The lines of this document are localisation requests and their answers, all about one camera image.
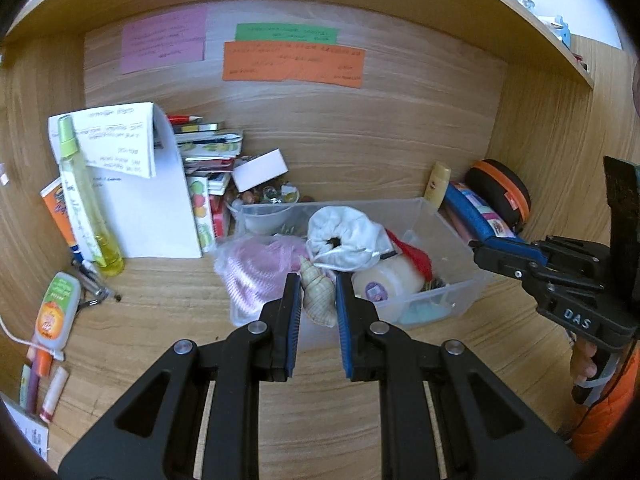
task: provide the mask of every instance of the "wooden back panel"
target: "wooden back panel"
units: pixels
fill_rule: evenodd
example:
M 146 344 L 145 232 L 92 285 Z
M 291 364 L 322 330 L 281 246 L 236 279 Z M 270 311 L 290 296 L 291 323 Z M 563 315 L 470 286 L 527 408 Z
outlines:
M 593 91 L 537 70 L 510 66 L 487 155 L 527 185 L 526 237 L 559 235 L 609 243 L 602 157 L 640 162 L 640 119 L 632 83 L 636 60 L 574 36 L 590 60 Z
M 86 37 L 88 106 L 153 100 L 245 128 L 245 153 L 280 148 L 288 177 L 317 200 L 420 196 L 436 160 L 461 175 L 491 136 L 506 64 L 434 30 L 320 3 L 208 4 L 206 58 L 120 73 L 123 22 Z M 366 49 L 361 89 L 308 82 L 224 82 L 237 23 L 314 23 Z

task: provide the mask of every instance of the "white cable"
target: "white cable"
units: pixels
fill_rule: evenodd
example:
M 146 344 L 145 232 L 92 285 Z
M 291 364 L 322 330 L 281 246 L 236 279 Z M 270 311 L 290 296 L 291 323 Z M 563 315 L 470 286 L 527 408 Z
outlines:
M 64 361 L 65 360 L 65 353 L 62 350 L 52 350 L 51 348 L 47 348 L 46 346 L 40 345 L 38 343 L 33 343 L 31 341 L 25 341 L 24 339 L 20 339 L 20 338 L 16 337 L 15 335 L 13 335 L 11 332 L 9 332 L 9 329 L 4 324 L 4 321 L 2 320 L 2 316 L 0 316 L 0 326 L 2 327 L 2 330 L 4 330 L 4 333 L 6 334 L 6 336 L 11 341 L 15 341 L 16 343 L 20 343 L 20 344 L 27 345 L 27 346 L 33 346 L 34 348 L 37 348 L 38 350 L 42 350 L 42 351 L 46 352 L 47 354 L 51 354 L 53 356 L 53 358 L 55 360 L 57 360 L 57 361 Z

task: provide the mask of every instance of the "blue pencil case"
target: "blue pencil case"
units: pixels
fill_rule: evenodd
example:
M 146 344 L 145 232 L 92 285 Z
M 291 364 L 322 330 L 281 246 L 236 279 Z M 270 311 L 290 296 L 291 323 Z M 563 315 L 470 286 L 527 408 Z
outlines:
M 491 236 L 524 241 L 509 229 L 504 220 L 481 197 L 464 184 L 450 182 L 444 202 L 481 242 Z

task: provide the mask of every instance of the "human hand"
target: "human hand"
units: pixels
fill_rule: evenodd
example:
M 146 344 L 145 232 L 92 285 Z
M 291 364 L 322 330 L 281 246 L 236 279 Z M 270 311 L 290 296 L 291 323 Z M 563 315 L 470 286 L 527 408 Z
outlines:
M 569 370 L 576 383 L 591 379 L 598 369 L 591 358 L 596 355 L 598 348 L 586 339 L 578 338 L 574 344 Z

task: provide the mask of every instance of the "orange sleeve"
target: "orange sleeve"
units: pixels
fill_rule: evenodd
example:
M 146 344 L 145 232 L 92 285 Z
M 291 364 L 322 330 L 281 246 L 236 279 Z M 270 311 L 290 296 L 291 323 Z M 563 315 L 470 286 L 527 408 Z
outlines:
M 603 402 L 593 407 L 584 422 L 574 431 L 571 448 L 578 458 L 587 460 L 607 439 L 634 398 L 637 375 L 638 352 L 635 351 L 616 387 Z M 580 423 L 586 412 L 587 408 L 584 406 L 574 405 L 575 425 Z

